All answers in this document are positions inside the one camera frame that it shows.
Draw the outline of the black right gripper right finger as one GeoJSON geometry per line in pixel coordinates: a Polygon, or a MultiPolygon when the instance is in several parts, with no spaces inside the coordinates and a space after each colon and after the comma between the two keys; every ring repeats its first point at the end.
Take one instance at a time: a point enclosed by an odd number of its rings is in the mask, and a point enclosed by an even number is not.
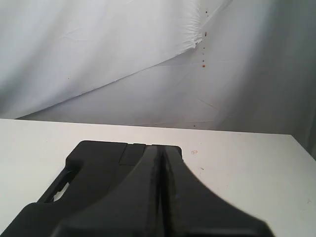
{"type": "Polygon", "coordinates": [[[184,163],[180,150],[166,146],[162,158],[161,199],[167,237],[272,237],[255,218],[207,188],[184,163]]]}

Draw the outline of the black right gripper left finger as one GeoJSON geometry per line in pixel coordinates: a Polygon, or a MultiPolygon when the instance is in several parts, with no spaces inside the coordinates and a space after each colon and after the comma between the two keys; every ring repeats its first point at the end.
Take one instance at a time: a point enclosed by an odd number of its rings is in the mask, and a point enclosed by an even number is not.
{"type": "Polygon", "coordinates": [[[156,237],[161,149],[148,147],[110,193],[62,221],[56,237],[156,237]]]}

